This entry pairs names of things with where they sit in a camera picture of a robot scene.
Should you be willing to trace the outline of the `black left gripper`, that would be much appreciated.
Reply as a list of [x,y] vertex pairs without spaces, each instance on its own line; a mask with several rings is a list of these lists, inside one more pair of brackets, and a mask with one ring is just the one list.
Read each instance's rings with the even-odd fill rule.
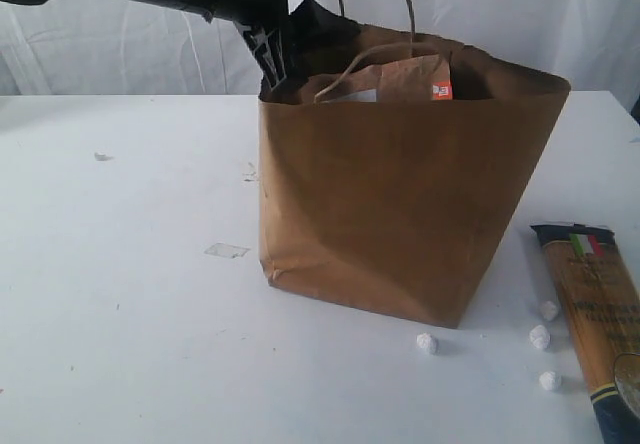
[[272,89],[302,85],[316,74],[344,70],[360,25],[316,0],[294,11],[288,0],[204,0],[208,14],[231,21]]

